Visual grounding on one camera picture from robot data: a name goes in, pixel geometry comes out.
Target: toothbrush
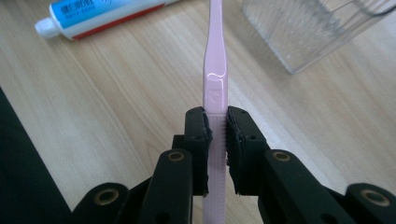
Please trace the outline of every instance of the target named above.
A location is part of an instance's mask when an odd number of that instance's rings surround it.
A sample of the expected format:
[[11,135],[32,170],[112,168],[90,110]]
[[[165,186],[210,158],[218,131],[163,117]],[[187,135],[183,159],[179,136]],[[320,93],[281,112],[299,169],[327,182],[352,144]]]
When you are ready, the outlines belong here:
[[204,109],[213,140],[207,173],[209,194],[204,198],[204,223],[225,222],[225,128],[228,107],[227,59],[222,32],[222,0],[210,1],[209,34],[204,61]]

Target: clear plastic container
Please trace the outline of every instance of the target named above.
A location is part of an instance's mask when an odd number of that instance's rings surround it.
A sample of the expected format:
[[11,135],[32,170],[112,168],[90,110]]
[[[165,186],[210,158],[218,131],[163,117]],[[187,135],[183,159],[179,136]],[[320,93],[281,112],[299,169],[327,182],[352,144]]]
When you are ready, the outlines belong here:
[[245,0],[244,15],[296,74],[385,18],[396,0]]

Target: blue label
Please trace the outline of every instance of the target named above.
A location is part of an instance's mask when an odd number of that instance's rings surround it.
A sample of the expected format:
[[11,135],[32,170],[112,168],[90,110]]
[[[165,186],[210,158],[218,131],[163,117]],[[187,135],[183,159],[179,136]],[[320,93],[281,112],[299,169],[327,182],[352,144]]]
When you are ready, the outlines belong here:
[[128,5],[133,0],[63,0],[51,4],[52,11],[62,27],[73,26],[82,21]]

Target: wood grain surface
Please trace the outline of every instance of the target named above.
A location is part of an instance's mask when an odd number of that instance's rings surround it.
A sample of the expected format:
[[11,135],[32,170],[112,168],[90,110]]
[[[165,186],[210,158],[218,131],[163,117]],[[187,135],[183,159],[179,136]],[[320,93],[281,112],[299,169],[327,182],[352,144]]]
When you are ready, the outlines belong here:
[[[49,4],[0,1],[0,84],[73,209],[99,184],[151,176],[183,133],[184,113],[202,104],[209,2],[181,1],[79,41],[36,34]],[[223,11],[230,105],[323,185],[396,194],[396,14],[291,76],[239,1]],[[230,177],[226,195],[227,223],[262,222],[257,198],[234,195]]]

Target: toothpaste tube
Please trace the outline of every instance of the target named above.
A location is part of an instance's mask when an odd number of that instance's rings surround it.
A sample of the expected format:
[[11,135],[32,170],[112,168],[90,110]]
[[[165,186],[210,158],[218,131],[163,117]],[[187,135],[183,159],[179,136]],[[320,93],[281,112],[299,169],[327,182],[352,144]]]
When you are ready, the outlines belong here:
[[46,38],[80,39],[178,0],[63,0],[49,5],[50,17],[35,25]]

